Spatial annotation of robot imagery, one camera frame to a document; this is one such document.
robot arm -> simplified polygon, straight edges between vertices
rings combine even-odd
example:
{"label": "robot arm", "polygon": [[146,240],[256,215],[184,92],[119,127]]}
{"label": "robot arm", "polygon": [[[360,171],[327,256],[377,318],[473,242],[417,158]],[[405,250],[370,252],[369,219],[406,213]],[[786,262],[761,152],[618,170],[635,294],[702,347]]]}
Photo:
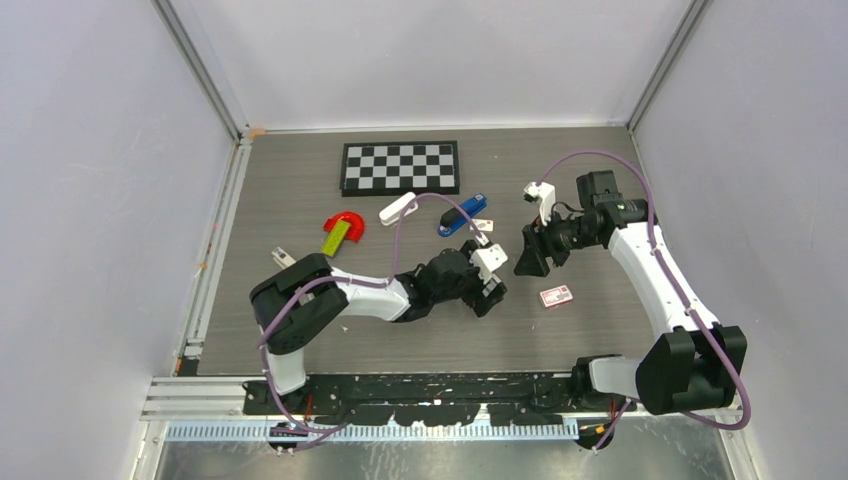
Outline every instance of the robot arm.
{"label": "robot arm", "polygon": [[[657,342],[644,359],[621,356],[582,358],[572,371],[574,394],[601,392],[638,398],[655,415],[729,405],[735,386],[703,334],[653,257],[647,233],[647,202],[625,200],[618,192],[611,171],[592,172],[577,179],[581,207],[579,217],[563,219],[550,211],[522,230],[524,252],[516,264],[516,275],[547,276],[550,267],[562,266],[572,250],[603,245],[624,269],[645,307]],[[553,205],[553,186],[528,185],[528,200]],[[662,229],[654,227],[657,249],[662,251],[671,272],[691,303],[739,371],[747,342],[738,327],[723,327],[686,282],[666,248]]]}
{"label": "robot arm", "polygon": [[318,253],[304,257],[250,292],[256,321],[264,331],[303,285],[320,277],[336,278],[303,295],[268,339],[265,354],[275,390],[285,395],[306,383],[303,349],[337,317],[411,322],[427,316],[436,304],[454,299],[462,299],[478,317],[486,315],[506,293],[495,274],[506,261],[500,245],[483,235],[468,240],[459,251],[443,250],[427,265],[419,264],[391,281],[343,272]]}

black chessboard frame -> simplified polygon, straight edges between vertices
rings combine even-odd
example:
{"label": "black chessboard frame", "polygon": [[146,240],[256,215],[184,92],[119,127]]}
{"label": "black chessboard frame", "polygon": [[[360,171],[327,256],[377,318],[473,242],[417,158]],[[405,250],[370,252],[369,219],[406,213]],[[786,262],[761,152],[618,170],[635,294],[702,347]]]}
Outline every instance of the black chessboard frame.
{"label": "black chessboard frame", "polygon": [[[442,147],[438,154],[433,153],[434,145]],[[373,149],[378,147],[386,148],[385,156],[374,155]],[[450,152],[442,153],[448,150],[444,147],[450,147]],[[351,157],[352,148],[361,148],[363,151]],[[361,166],[362,159],[366,158],[370,159],[367,163],[373,162],[372,166]],[[346,143],[341,163],[339,188],[342,197],[400,196],[407,192],[435,192],[443,195],[459,193],[459,149],[455,140]],[[348,167],[357,170],[349,171]],[[375,172],[375,168],[385,169],[385,172]],[[370,186],[360,186],[360,180],[364,178],[372,179]]]}

red and white box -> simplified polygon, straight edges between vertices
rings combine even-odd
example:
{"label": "red and white box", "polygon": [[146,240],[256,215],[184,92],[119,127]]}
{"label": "red and white box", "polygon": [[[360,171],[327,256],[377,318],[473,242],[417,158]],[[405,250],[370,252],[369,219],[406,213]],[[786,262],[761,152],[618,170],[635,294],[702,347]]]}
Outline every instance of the red and white box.
{"label": "red and white box", "polygon": [[544,305],[545,308],[555,307],[574,300],[571,290],[569,290],[565,285],[560,285],[556,288],[540,292],[539,298],[542,299],[542,305]]}

yellow-green block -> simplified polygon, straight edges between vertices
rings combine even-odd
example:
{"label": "yellow-green block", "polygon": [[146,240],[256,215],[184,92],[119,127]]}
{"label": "yellow-green block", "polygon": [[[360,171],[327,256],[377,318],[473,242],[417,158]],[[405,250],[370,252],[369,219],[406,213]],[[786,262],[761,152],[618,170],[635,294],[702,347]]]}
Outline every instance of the yellow-green block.
{"label": "yellow-green block", "polygon": [[345,222],[344,220],[339,220],[336,222],[336,226],[330,230],[330,234],[327,236],[327,241],[324,242],[324,246],[321,247],[321,253],[328,257],[335,257],[336,252],[339,251],[339,247],[342,245],[342,241],[344,240],[344,236],[347,235],[347,231],[350,230],[350,224]]}

reflective floor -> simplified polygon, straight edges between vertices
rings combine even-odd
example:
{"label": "reflective floor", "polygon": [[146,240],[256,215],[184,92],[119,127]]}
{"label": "reflective floor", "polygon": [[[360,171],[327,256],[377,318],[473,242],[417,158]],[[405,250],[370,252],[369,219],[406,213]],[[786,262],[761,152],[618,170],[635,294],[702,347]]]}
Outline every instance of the reflective floor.
{"label": "reflective floor", "polygon": [[157,478],[734,478],[719,435],[685,417],[623,418],[597,456],[571,441],[328,443],[280,457],[255,443],[167,442]]}

